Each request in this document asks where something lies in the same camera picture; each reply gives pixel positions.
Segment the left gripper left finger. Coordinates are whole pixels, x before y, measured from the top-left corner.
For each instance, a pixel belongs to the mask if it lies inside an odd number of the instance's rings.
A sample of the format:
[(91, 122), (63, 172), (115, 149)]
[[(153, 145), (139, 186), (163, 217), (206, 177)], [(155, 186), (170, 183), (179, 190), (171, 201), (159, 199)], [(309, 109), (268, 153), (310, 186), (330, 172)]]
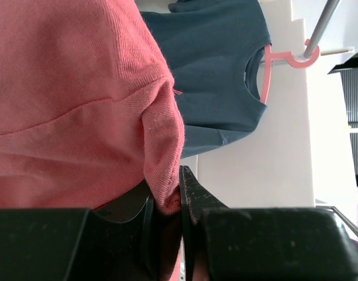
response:
[(154, 280), (146, 182), (91, 210), (0, 209), (0, 280)]

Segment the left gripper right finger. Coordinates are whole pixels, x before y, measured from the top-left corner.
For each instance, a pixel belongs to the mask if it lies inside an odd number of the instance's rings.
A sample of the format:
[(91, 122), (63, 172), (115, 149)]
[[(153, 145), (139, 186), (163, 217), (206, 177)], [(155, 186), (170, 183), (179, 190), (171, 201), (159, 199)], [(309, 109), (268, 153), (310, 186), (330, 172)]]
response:
[(358, 228), (336, 207), (230, 208), (179, 177), (187, 280), (358, 280)]

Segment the red t shirt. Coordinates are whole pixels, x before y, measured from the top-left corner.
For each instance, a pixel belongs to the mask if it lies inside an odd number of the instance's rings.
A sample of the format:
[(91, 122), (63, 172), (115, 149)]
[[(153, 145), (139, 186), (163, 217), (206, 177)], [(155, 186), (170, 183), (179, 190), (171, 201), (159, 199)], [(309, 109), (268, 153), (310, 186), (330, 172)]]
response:
[(0, 1), (0, 209), (96, 210), (146, 182), (177, 280), (184, 124), (134, 1)]

